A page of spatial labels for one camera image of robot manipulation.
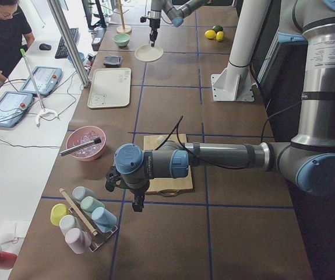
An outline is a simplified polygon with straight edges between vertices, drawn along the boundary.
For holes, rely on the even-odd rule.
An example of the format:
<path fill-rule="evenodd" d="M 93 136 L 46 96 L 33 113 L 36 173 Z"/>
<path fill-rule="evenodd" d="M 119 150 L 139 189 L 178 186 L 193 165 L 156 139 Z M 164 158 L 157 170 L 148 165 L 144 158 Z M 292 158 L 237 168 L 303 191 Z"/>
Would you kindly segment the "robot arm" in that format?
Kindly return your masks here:
<path fill-rule="evenodd" d="M 169 18 L 174 27 L 180 27 L 184 19 L 192 14 L 193 11 L 206 5 L 208 1 L 205 0 L 191 0 L 183 4 L 179 8 L 175 8 L 172 1 L 169 0 L 153 0 L 150 5 L 150 10 L 147 14 L 149 20 L 150 32 L 150 45 L 155 46 L 158 36 L 158 29 L 160 28 L 160 21 L 162 12 Z"/>
<path fill-rule="evenodd" d="M 185 113 L 217 143 L 185 143 L 169 136 L 151 148 L 116 143 L 118 179 L 133 192 L 134 210 L 142 210 L 150 180 L 177 180 L 201 165 L 219 167 L 226 176 L 241 174 L 239 183 L 253 181 L 255 168 L 278 172 L 308 195 L 335 199 L 335 1 L 280 2 L 278 42 L 303 46 L 306 54 L 281 69 L 285 78 L 304 82 L 301 98 L 289 106 L 292 114 L 283 123 L 291 136 L 274 142 L 264 137 L 267 121 L 255 111 L 249 84 L 269 6 L 270 1 L 243 2 L 228 64 L 209 79 L 212 98 L 201 111 L 180 87 L 168 84 L 182 73 L 182 57 L 173 54 L 148 71 L 160 84 L 147 86 L 150 111 L 142 123 L 156 132 L 165 128 L 167 117 L 178 120 Z"/>

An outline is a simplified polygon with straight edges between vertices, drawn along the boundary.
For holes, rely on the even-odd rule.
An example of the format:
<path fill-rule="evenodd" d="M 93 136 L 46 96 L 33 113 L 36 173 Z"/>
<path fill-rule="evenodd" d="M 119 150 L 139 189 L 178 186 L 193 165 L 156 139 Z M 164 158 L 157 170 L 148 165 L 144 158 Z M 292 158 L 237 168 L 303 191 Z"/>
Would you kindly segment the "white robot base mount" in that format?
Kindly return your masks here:
<path fill-rule="evenodd" d="M 256 28 L 251 1 L 244 1 L 232 43 L 227 67 L 212 74 L 213 100 L 216 102 L 253 102 L 249 64 L 255 47 Z"/>

